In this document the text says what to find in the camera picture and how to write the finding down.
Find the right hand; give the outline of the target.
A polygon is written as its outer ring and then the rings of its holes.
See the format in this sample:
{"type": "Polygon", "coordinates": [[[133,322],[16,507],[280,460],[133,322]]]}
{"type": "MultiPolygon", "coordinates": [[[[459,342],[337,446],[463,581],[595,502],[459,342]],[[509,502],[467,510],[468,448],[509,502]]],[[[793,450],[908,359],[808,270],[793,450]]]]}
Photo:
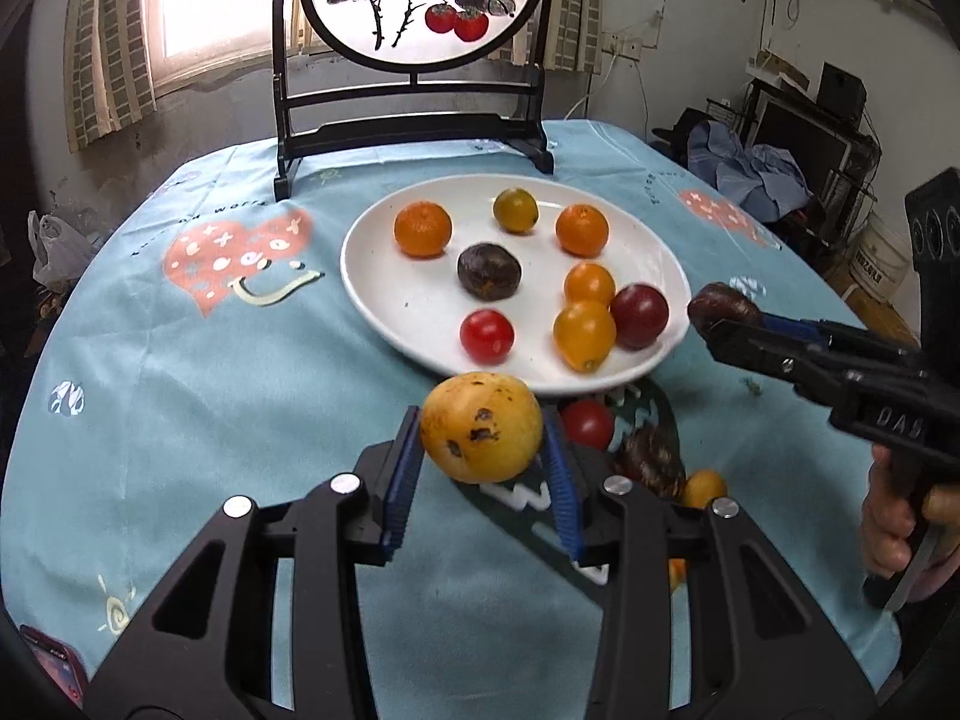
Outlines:
{"type": "MultiPolygon", "coordinates": [[[[926,562],[908,595],[908,601],[923,601],[934,595],[958,569],[958,486],[934,486],[924,499],[923,514],[932,525],[944,527],[937,548],[926,562]]],[[[867,571],[890,578],[910,562],[908,538],[916,517],[908,501],[895,491],[892,450],[872,446],[869,489],[862,502],[861,546],[867,571]]]]}

